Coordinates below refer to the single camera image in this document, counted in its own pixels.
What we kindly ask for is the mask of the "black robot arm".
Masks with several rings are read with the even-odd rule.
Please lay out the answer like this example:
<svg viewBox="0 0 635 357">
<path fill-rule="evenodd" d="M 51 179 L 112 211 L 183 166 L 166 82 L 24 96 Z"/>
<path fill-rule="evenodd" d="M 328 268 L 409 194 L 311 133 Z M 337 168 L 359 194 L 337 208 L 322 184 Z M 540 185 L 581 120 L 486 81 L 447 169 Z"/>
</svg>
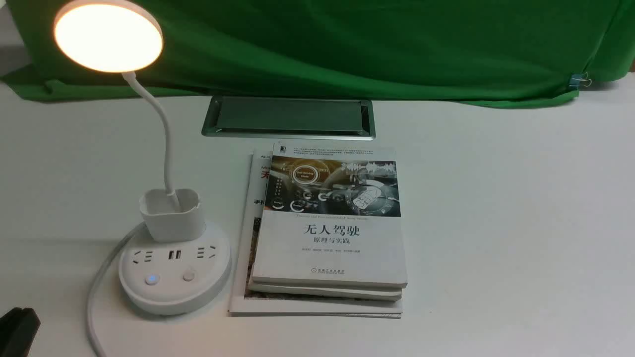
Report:
<svg viewBox="0 0 635 357">
<path fill-rule="evenodd" d="M 0 355 L 27 357 L 40 327 L 34 309 L 14 307 L 0 319 Z"/>
</svg>

